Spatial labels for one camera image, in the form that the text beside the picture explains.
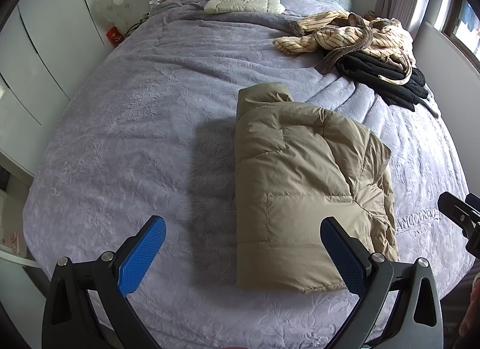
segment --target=window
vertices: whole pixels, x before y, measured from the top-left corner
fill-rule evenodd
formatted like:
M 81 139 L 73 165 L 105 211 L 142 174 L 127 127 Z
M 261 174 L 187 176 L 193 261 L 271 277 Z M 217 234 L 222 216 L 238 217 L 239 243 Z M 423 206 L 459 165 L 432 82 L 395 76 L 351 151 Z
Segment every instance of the window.
M 467 0 L 452 0 L 443 33 L 480 71 L 480 20 Z

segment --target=hand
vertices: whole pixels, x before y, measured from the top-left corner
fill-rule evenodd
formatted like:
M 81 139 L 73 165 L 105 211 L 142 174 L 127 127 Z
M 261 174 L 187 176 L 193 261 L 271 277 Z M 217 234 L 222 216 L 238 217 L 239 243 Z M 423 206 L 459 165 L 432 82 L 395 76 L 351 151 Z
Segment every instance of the hand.
M 462 323 L 460 324 L 459 333 L 464 337 L 469 332 L 470 328 L 477 320 L 477 302 L 480 298 L 480 280 L 477 280 L 472 288 L 472 294 L 470 296 L 469 309 L 466 311 Z

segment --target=folded white down garment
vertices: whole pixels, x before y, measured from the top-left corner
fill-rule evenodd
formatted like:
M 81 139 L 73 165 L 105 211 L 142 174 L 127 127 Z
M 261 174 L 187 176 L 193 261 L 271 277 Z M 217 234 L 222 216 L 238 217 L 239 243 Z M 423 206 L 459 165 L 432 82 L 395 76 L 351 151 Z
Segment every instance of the folded white down garment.
M 203 8 L 205 13 L 263 12 L 283 13 L 280 0 L 210 0 Z

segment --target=white wardrobe door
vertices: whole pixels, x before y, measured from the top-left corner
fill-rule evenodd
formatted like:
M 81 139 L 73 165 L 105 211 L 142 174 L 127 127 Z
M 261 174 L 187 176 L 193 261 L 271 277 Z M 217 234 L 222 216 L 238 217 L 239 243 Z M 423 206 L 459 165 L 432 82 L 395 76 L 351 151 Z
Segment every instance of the white wardrobe door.
M 17 9 L 0 32 L 0 74 L 30 114 L 53 133 L 69 99 L 40 60 Z
M 18 6 L 42 61 L 71 99 L 109 52 L 85 0 L 20 0 Z
M 0 150 L 3 154 L 33 175 L 48 139 L 40 123 L 0 77 Z

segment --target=pile of clothes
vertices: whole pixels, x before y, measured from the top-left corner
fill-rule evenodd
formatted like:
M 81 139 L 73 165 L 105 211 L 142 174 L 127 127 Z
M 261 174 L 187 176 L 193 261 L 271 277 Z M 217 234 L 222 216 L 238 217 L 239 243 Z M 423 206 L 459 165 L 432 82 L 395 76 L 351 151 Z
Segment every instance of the pile of clothes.
M 342 75 L 368 85 L 388 105 L 415 111 L 425 99 L 423 73 L 414 67 L 413 39 L 397 19 L 365 20 L 355 13 L 329 10 L 290 23 L 294 37 L 280 37 L 275 47 L 288 55 L 329 51 L 316 69 L 327 74 L 333 67 Z

